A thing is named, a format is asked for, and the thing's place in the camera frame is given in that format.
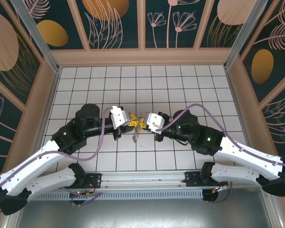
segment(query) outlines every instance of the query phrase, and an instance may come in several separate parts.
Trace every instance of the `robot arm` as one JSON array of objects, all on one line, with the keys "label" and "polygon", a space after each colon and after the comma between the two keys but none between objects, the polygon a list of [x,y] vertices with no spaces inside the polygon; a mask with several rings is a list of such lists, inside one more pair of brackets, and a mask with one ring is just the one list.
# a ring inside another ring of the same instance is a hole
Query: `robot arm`
[{"label": "robot arm", "polygon": [[[57,153],[50,153],[41,157],[40,154],[48,151],[60,151],[71,155],[86,146],[88,137],[97,136],[101,133],[102,119],[99,118],[99,113],[100,110],[97,105],[84,105],[81,110],[76,112],[76,117],[53,134],[52,139],[39,151],[14,169],[0,175],[0,184],[2,184],[7,177],[15,173],[0,188],[0,208],[5,215],[18,211],[26,205],[27,201],[38,194],[70,186],[81,181],[80,177],[84,171],[80,169],[81,167],[77,167],[76,164],[61,172],[37,178],[48,167],[64,157],[64,155]],[[132,130],[132,127],[128,126],[130,121],[131,117],[127,111],[123,110],[122,107],[113,106],[109,118],[104,120],[104,133],[113,133],[113,137],[116,140],[121,137],[122,133]],[[31,162],[29,165],[16,172],[29,161]]]},{"label": "robot arm", "polygon": [[[177,111],[173,118],[175,119],[182,110]],[[269,155],[251,147],[238,145],[249,151],[251,154],[239,150],[233,142],[227,138],[223,132],[211,127],[202,126],[198,122],[198,118],[187,110],[173,125],[169,128],[157,131],[167,126],[170,117],[159,112],[159,114],[147,113],[144,118],[146,130],[155,133],[155,140],[161,142],[164,137],[175,139],[177,141],[190,144],[192,150],[203,155],[214,154],[226,159],[237,162],[246,167],[230,167],[218,168],[220,165],[209,165],[201,170],[201,178],[204,182],[215,181],[232,181],[232,182],[252,182],[258,183],[262,189],[269,194],[276,196],[285,196],[285,166],[278,163],[284,163],[279,156]]]}]

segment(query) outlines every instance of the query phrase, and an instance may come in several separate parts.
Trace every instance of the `white arm segment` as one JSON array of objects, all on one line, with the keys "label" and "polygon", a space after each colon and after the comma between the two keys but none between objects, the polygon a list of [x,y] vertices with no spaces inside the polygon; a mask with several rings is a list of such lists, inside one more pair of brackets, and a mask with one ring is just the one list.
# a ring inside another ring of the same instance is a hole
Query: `white arm segment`
[{"label": "white arm segment", "polygon": [[[258,156],[272,160],[273,162],[282,162],[281,157],[279,156],[269,155],[240,143],[238,143],[238,145]],[[282,172],[283,167],[281,165],[273,165],[269,162],[263,161],[243,151],[240,151],[227,137],[223,137],[220,146],[222,147],[222,150],[216,152],[217,156],[224,157],[228,160],[232,160],[241,165],[249,167],[270,181],[280,178],[278,173]]]},{"label": "white arm segment", "polygon": [[36,178],[26,187],[28,191],[32,192],[28,197],[28,202],[46,192],[71,186],[75,180],[74,172],[68,167],[59,172]]},{"label": "white arm segment", "polygon": [[[55,141],[48,141],[45,146],[43,146],[39,151],[37,151],[35,154],[27,158],[24,162],[22,162],[20,165],[16,166],[12,170],[3,173],[0,175],[0,183],[2,183],[7,177],[9,177],[14,171],[16,171],[20,166],[27,163],[31,159],[37,157],[39,154],[42,154],[47,151],[57,151],[59,149],[59,146],[55,143]],[[19,173],[17,173],[10,181],[5,183],[2,186],[3,190],[7,190],[7,195],[9,196],[17,196],[19,195],[25,187],[37,176],[42,174],[46,169],[48,169],[52,164],[56,163],[60,159],[62,159],[64,156],[57,154],[57,153],[51,153],[47,154],[45,156],[42,156],[42,158],[35,160],[31,164],[29,164],[27,167],[22,169]]]},{"label": "white arm segment", "polygon": [[247,167],[227,166],[216,163],[211,169],[211,178],[217,182],[233,182],[243,184],[256,184],[259,173]]}]

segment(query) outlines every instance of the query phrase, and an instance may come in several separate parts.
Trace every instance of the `white tiled floor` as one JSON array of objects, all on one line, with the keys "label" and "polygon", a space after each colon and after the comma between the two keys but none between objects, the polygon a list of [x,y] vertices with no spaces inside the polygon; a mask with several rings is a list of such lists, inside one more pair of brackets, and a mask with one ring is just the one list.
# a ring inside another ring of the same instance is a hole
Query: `white tiled floor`
[{"label": "white tiled floor", "polygon": [[[75,117],[86,103],[97,104],[100,110],[112,105],[123,106],[136,116],[159,111],[173,116],[192,103],[203,104],[230,132],[245,144],[242,128],[229,89],[223,66],[108,66],[63,68],[53,102],[45,141],[61,126]],[[199,123],[218,129],[213,120],[199,107],[191,113]],[[118,141],[104,137],[98,156],[79,162],[85,171],[151,171],[200,169],[206,161],[233,165],[217,156],[204,156],[165,138],[155,142],[152,133],[142,131],[135,144],[133,133]],[[89,138],[87,146],[75,156],[90,157],[99,137]],[[48,171],[58,171],[74,160],[64,159]]]}]

